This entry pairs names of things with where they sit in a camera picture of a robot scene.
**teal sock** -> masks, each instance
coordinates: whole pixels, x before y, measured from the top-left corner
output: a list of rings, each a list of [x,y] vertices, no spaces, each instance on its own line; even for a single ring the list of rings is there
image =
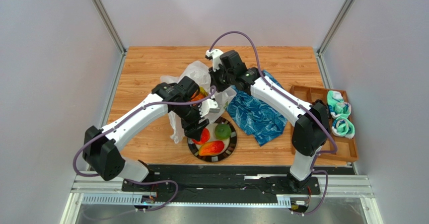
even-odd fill
[[[354,125],[345,117],[338,117],[332,123],[332,133],[338,137],[352,139],[354,137]]]
[[[350,116],[351,105],[348,102],[344,102],[344,99],[340,92],[329,91],[327,100],[329,112],[334,119],[338,117],[348,118]]]

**plate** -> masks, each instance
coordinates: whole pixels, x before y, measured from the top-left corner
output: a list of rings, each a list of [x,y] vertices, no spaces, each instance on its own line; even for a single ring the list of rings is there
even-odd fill
[[[198,154],[198,150],[201,147],[201,145],[195,144],[192,141],[192,139],[188,138],[189,149],[191,150],[191,153],[194,154],[195,157],[199,158],[200,160],[204,160],[206,162],[219,162],[221,160],[228,158],[233,153],[233,151],[237,146],[237,132],[235,131],[234,126],[223,117],[218,118],[214,123],[209,124],[206,127],[210,132],[210,139],[207,142],[220,140],[216,138],[214,129],[218,124],[221,124],[221,123],[227,124],[231,128],[231,136],[228,139],[222,140],[225,145],[224,150],[217,155],[200,156]]]

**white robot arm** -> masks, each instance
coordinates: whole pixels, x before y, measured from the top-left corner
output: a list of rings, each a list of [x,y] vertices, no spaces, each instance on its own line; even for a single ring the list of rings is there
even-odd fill
[[[216,86],[218,91],[223,91],[233,85],[237,90],[244,91],[270,105],[295,127],[292,144],[297,152],[290,169],[290,187],[296,191],[302,190],[311,176],[311,165],[316,153],[321,150],[327,139],[322,129],[302,108],[312,112],[329,132],[326,106],[320,102],[312,106],[289,92],[277,88],[282,94],[299,102],[299,106],[292,103],[271,88],[275,84],[269,77],[260,76],[256,68],[248,69],[234,50],[223,53],[219,49],[213,49],[207,51],[205,57],[213,62],[213,67],[209,69],[209,73],[211,84]]]
[[[98,137],[84,149],[83,157],[90,166],[106,181],[115,177],[141,182],[149,170],[144,162],[130,160],[119,153],[125,145],[146,126],[156,119],[174,111],[182,119],[185,135],[200,140],[202,130],[208,125],[205,116],[209,112],[219,112],[213,99],[200,104],[167,105],[160,102],[181,104],[189,102],[198,93],[199,86],[190,78],[184,77],[179,83],[157,85],[140,104],[116,121],[101,129],[90,127],[85,133],[85,143]]]

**blue cloth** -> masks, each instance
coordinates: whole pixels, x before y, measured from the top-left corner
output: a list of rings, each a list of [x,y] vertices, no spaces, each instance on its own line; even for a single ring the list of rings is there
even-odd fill
[[[263,70],[276,85],[281,85]],[[235,98],[229,103],[227,111],[237,126],[247,135],[253,134],[259,146],[275,139],[283,134],[284,127],[288,122],[279,112],[274,110],[263,101],[247,95],[245,92],[237,91]]]

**white plastic bag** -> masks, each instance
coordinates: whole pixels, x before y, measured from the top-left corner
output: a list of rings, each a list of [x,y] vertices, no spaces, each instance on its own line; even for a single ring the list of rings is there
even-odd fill
[[[194,63],[188,65],[188,67],[185,69],[185,71],[180,77],[161,76],[161,82],[169,84],[177,83],[185,76],[193,79],[200,87],[203,87],[206,92],[210,92],[211,79],[210,75],[208,74],[208,67],[201,61],[195,61]],[[214,99],[219,104],[221,110],[219,113],[207,114],[206,118],[210,121],[210,123],[214,123],[223,114],[226,107],[236,94],[237,93],[231,87],[227,88],[223,92],[216,92],[214,94]],[[174,140],[175,143],[179,143],[185,136],[180,117],[177,116],[176,113],[171,111],[170,113],[168,113],[168,118],[170,119],[170,125],[174,131],[173,135],[171,135],[170,138]]]

